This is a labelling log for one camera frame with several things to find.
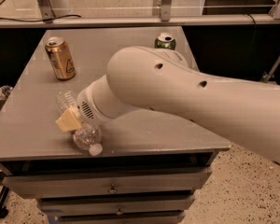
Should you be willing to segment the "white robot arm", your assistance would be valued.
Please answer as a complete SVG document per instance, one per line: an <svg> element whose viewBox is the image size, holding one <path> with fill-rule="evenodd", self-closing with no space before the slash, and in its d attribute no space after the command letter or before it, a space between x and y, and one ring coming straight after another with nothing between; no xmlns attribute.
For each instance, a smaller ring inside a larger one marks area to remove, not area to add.
<svg viewBox="0 0 280 224"><path fill-rule="evenodd" d="M105 75L58 102L59 129L92 155L103 148L91 129L143 108L191 120L280 165L280 86L197 72L175 50L121 49Z"/></svg>

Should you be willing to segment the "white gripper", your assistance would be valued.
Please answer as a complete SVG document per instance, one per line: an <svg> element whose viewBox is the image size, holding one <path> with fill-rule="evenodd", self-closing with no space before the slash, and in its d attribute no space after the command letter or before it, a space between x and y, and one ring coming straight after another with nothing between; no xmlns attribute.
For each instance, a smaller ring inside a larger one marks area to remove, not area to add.
<svg viewBox="0 0 280 224"><path fill-rule="evenodd" d="M77 106L67 108L56 120L62 132L72 132L82 126L81 117L89 124L102 125L112 119L137 110L123 103L110 89L106 76L92 82L77 96Z"/></svg>

